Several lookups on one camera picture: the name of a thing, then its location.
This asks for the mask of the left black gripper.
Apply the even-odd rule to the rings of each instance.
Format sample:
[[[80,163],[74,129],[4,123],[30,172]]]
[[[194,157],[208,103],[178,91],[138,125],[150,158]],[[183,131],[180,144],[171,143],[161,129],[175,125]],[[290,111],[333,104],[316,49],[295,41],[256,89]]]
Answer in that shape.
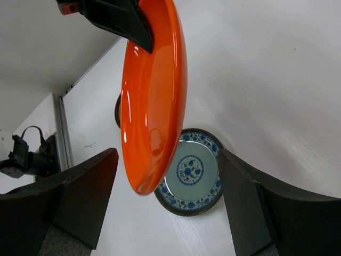
[[[80,12],[96,27],[129,39],[152,53],[152,29],[138,1],[56,0],[56,3],[63,15]]]

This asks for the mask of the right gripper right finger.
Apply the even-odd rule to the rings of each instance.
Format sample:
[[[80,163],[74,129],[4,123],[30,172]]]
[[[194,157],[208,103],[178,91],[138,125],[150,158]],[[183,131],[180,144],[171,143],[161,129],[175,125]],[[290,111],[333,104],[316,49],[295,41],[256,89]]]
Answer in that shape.
[[[222,149],[218,155],[236,255],[340,255],[340,199],[285,183]]]

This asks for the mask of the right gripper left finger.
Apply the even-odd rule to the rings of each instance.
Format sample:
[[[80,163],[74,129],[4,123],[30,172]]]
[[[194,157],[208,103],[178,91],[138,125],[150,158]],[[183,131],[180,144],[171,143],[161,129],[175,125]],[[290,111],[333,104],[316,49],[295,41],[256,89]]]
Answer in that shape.
[[[90,255],[118,167],[109,148],[70,169],[1,195],[1,255]]]

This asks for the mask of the orange plate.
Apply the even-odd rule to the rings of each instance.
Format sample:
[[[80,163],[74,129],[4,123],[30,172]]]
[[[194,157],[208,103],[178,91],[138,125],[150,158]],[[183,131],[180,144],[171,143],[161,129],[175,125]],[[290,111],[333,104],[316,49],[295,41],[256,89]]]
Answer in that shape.
[[[152,193],[175,155],[183,127],[187,59],[173,1],[141,1],[150,22],[151,53],[127,42],[120,105],[120,132],[128,181],[139,195]]]

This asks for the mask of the blue white patterned plate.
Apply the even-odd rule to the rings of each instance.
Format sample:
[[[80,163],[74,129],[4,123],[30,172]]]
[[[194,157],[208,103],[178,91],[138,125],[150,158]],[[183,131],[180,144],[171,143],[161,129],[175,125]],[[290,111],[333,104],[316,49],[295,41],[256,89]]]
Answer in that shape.
[[[173,161],[155,190],[159,203],[173,214],[191,217],[211,209],[221,198],[220,140],[208,131],[182,130]]]

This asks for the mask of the yellow patterned plate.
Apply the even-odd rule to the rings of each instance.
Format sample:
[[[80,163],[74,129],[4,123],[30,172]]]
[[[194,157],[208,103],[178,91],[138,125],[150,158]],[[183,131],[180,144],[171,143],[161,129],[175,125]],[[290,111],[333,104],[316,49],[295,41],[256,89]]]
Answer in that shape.
[[[114,108],[114,118],[115,118],[115,122],[118,128],[120,128],[120,104],[121,104],[121,94],[119,94],[116,104],[115,104],[115,108]]]

